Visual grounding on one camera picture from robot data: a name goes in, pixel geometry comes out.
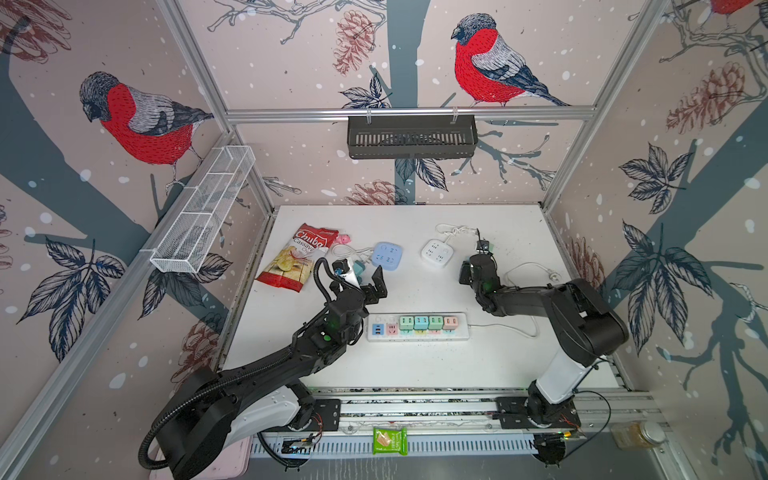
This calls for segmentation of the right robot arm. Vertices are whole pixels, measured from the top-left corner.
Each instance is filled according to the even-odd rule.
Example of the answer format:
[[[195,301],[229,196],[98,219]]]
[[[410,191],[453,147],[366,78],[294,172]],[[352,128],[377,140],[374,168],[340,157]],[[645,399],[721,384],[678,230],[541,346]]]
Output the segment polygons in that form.
[[[504,286],[493,255],[476,253],[462,263],[459,283],[470,286],[483,311],[495,317],[549,320],[559,351],[529,385],[526,402],[529,420],[540,427],[559,420],[593,366],[629,339],[624,321],[582,278],[559,285]]]

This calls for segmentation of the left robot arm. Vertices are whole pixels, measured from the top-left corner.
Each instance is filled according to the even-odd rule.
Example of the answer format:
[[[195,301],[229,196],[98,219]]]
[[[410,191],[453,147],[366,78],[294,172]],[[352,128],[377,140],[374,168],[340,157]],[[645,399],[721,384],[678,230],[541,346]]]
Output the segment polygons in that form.
[[[235,429],[240,418],[251,423],[244,433],[247,437],[281,424],[298,428],[311,419],[314,399],[302,378],[332,365],[357,344],[368,306],[388,295],[382,268],[376,268],[371,283],[363,286],[336,275],[326,258],[315,263],[312,275],[321,271],[331,280],[329,288],[320,290],[323,307],[293,333],[289,345],[230,370],[200,367],[182,382],[139,446],[142,468],[167,468],[175,479],[192,479],[229,444],[242,439]],[[250,412],[250,407],[281,388],[294,396],[296,412],[282,422]]]

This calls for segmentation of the pink USB charger plug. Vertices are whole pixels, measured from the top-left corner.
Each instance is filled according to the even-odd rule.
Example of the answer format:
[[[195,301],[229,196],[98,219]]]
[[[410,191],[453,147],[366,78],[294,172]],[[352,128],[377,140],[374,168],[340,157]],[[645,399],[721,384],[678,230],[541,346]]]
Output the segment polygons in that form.
[[[443,317],[443,329],[445,331],[455,331],[459,327],[459,319],[456,316]]]

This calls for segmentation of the teal charger plug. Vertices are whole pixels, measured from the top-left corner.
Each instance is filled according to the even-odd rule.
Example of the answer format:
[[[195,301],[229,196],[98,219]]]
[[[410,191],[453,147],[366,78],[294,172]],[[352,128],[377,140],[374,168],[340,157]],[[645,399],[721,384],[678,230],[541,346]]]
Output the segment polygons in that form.
[[[429,328],[429,317],[428,316],[415,316],[414,317],[414,330],[415,331],[424,331]]]

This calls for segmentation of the white multicolour power strip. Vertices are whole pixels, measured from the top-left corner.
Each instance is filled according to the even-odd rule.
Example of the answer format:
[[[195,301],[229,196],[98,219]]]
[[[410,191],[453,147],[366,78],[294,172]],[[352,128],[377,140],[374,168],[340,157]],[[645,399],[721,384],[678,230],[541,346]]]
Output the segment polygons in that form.
[[[470,338],[465,313],[374,313],[368,318],[369,342],[447,342]]]

